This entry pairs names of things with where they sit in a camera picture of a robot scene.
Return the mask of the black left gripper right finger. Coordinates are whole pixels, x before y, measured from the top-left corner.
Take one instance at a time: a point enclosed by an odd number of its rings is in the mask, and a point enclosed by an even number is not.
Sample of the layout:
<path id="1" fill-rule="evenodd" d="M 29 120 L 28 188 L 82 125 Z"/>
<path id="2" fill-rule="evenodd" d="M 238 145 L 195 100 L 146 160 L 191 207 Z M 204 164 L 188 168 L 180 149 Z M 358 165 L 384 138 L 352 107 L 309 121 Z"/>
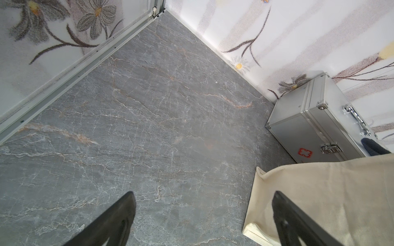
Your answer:
<path id="1" fill-rule="evenodd" d="M 283 246 L 340 246 L 284 193 L 276 191 L 272 200 L 274 221 Z"/>

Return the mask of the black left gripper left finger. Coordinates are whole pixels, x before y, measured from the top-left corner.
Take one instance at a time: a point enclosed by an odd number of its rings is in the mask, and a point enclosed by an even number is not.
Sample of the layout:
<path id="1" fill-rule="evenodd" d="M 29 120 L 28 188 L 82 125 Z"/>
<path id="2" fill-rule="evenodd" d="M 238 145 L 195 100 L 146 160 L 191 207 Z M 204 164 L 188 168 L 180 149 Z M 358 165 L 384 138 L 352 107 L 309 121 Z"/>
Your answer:
<path id="1" fill-rule="evenodd" d="M 136 199 L 129 191 L 66 246 L 125 246 L 136 215 Z"/>

